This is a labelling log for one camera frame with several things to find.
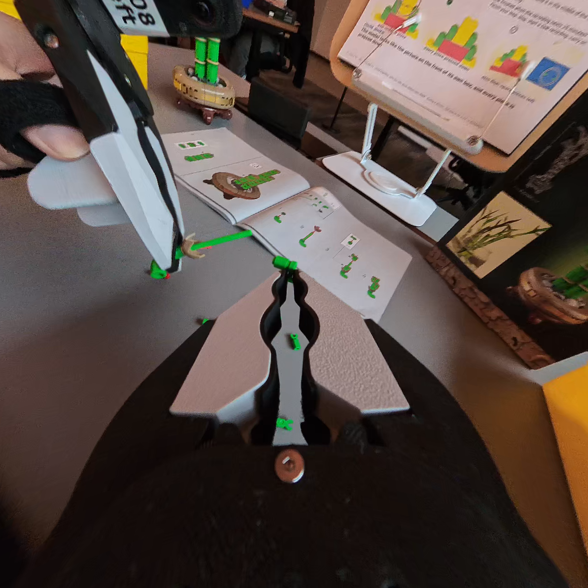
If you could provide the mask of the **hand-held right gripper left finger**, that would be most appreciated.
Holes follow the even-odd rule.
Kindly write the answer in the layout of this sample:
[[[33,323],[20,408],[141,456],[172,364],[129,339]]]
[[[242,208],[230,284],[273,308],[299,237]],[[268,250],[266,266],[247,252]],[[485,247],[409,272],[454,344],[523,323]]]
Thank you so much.
[[[279,377],[273,340],[282,327],[283,273],[275,271],[218,316],[170,407],[238,427],[246,442],[277,415]]]

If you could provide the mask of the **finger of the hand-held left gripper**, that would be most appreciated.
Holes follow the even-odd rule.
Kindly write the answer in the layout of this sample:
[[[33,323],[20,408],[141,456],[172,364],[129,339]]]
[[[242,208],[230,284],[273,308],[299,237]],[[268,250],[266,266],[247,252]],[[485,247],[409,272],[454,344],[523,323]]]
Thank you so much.
[[[113,130],[90,140],[92,156],[152,259],[167,269],[173,221],[139,143],[138,121],[145,115],[136,99],[123,97],[99,60],[90,51],[87,55],[115,124]]]
[[[176,250],[183,243],[185,227],[173,170],[153,115],[138,121],[138,139],[147,164],[154,174],[162,201],[173,221],[171,261],[166,270],[179,272],[182,262],[176,258]]]

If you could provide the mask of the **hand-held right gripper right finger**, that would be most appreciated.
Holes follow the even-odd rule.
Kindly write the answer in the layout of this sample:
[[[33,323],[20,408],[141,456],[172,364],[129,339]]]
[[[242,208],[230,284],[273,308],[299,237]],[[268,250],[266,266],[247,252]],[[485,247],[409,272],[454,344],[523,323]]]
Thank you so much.
[[[310,445],[333,442],[347,423],[403,413],[410,404],[363,316],[307,273],[293,274],[303,351],[300,425]]]

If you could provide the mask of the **green lego stem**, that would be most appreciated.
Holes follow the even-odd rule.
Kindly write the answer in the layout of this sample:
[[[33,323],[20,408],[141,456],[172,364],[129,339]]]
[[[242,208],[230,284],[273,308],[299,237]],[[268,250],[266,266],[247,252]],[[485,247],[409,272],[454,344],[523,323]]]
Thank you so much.
[[[246,239],[252,236],[252,230],[244,230],[215,239],[197,241],[193,239],[194,234],[192,234],[186,237],[180,246],[175,248],[173,253],[173,261],[178,262],[177,270],[179,270],[179,263],[184,258],[193,260],[203,259],[205,257],[205,253],[203,253],[204,250],[209,250],[215,246],[231,243],[240,239]],[[149,275],[152,279],[166,280],[171,277],[171,273],[172,270],[161,268],[156,261],[151,262]]]

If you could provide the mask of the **lego bamboo pot model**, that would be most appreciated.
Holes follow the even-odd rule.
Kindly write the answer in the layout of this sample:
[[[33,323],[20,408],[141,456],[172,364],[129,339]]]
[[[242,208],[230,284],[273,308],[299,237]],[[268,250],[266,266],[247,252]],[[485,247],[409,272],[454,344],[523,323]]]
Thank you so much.
[[[232,118],[235,88],[219,73],[219,38],[195,38],[193,65],[176,65],[173,86],[180,99],[201,113],[210,125],[215,117]]]

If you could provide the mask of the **lego instruction booklet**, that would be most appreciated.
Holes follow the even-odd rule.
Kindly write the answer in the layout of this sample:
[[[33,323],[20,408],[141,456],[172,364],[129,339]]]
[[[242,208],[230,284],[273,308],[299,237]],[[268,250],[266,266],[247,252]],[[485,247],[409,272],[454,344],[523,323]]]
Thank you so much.
[[[411,255],[354,217],[325,187],[263,155],[225,128],[164,134],[178,185],[271,253],[380,320]]]

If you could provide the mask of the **black lego set box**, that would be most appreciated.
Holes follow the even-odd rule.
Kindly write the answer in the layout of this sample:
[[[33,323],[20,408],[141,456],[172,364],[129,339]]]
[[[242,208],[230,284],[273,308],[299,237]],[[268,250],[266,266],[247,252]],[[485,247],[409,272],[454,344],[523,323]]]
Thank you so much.
[[[587,352],[587,92],[425,259],[531,369]]]

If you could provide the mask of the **person's left hand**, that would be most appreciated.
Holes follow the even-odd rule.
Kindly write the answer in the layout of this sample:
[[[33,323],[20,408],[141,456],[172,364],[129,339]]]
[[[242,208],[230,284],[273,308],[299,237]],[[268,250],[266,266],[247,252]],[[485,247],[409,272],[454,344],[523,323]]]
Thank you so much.
[[[62,84],[26,26],[1,14],[1,176],[89,153]]]

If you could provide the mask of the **yellow plastic bin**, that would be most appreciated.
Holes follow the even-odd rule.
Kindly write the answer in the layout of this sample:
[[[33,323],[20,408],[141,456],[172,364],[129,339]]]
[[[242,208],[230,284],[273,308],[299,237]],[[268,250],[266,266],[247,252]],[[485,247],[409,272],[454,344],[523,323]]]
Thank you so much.
[[[148,89],[148,37],[121,35],[121,46],[135,67],[145,89]]]
[[[543,385],[570,495],[587,545],[587,366]]]

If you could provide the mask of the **black electronic box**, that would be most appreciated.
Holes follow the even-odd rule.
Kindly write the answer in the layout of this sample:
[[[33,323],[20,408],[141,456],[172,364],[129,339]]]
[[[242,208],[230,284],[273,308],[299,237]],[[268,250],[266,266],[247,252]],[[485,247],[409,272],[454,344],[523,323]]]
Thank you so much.
[[[251,82],[247,115],[272,135],[300,149],[312,110],[256,77]]]

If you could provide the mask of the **wooden document stand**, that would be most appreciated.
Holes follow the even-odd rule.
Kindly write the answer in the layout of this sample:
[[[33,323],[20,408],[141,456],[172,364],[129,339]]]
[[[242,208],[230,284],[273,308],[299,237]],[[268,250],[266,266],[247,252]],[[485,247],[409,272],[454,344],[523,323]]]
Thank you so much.
[[[427,191],[442,165],[450,156],[458,157],[485,172],[493,174],[505,173],[533,147],[541,136],[584,92],[587,92],[587,74],[585,74],[582,80],[566,95],[565,99],[548,114],[527,139],[510,155],[498,151],[492,145],[483,141],[478,142],[475,138],[473,138],[473,141],[467,141],[467,146],[473,146],[475,150],[468,150],[461,143],[454,143],[447,136],[438,135],[430,127],[418,124],[418,122],[404,116],[402,112],[399,112],[387,102],[381,102],[378,97],[361,90],[356,84],[357,71],[339,60],[337,52],[349,36],[353,26],[357,23],[367,3],[368,1],[350,1],[334,34],[330,48],[330,65],[334,76],[342,84],[356,91],[370,102],[362,148],[360,152],[351,151],[343,155],[328,157],[325,159],[325,164],[328,170],[334,172],[345,182],[355,186],[359,192],[407,224],[420,227],[426,223],[436,210],[437,206],[427,195]],[[417,181],[417,187],[411,186],[407,181],[387,171],[375,161],[372,137],[379,109],[390,114],[401,126],[412,128],[415,133],[424,136],[429,142],[436,143],[443,151],[434,171],[430,173],[426,180]]]

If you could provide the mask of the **printed instruction sheet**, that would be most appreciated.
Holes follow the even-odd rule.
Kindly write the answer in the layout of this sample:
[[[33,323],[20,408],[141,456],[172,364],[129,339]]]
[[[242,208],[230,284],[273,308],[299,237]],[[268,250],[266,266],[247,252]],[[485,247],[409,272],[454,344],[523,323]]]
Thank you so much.
[[[418,124],[510,155],[587,73],[587,1],[368,1],[337,57]]]

